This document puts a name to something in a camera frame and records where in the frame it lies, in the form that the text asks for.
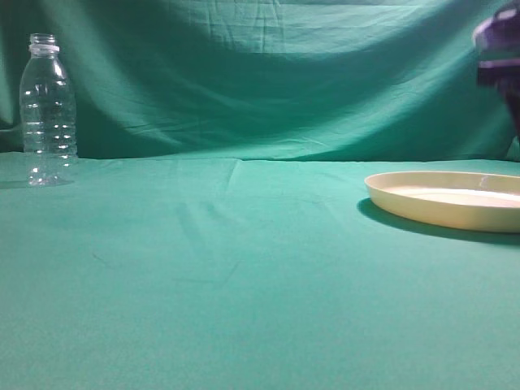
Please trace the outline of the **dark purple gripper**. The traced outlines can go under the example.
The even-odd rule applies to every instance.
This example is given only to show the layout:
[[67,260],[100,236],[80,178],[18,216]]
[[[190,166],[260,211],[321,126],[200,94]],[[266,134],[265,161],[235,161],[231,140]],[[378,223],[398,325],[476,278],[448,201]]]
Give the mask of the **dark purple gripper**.
[[519,2],[509,1],[480,23],[472,41],[480,54],[495,57],[478,61],[476,83],[494,88],[519,129]]

